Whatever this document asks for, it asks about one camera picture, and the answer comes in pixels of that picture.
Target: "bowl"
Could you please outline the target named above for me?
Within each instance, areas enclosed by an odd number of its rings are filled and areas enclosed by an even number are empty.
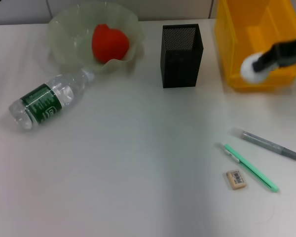
[[[103,64],[92,53],[92,36],[98,24],[119,29],[129,39],[129,49],[122,60]],[[144,40],[138,17],[125,7],[111,2],[92,1],[60,12],[48,25],[48,43],[55,60],[62,66],[87,67],[106,71],[131,61]]]

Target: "wall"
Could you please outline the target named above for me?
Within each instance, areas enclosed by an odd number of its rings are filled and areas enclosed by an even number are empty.
[[[1,0],[0,25],[46,23],[50,20],[46,0]]]
[[[88,0],[49,0],[56,15],[66,7]],[[211,0],[108,0],[135,12],[141,20],[208,18]]]
[[[0,25],[47,23],[66,7],[88,0],[2,0]],[[109,0],[133,10],[141,20],[215,18],[218,0]],[[296,10],[296,0],[291,0]]]

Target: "green pen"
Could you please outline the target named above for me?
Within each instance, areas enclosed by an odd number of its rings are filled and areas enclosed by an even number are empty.
[[[222,144],[225,152],[230,155],[236,162],[241,163],[249,171],[251,171],[255,176],[260,179],[260,181],[265,184],[271,191],[278,192],[279,188],[269,180],[261,171],[255,168],[250,162],[244,159],[239,153],[237,153],[230,145]]]

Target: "plastic water bottle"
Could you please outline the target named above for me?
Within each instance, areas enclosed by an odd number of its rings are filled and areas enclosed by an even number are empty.
[[[9,111],[23,129],[33,129],[72,104],[93,80],[94,74],[86,68],[76,74],[58,75],[14,101]]]

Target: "eraser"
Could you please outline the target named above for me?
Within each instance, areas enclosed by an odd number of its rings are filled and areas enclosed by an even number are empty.
[[[227,177],[228,177],[228,180],[231,184],[232,189],[234,189],[234,190],[244,188],[247,185],[246,181],[243,179],[243,177],[240,174],[240,171],[238,169],[228,171]]]

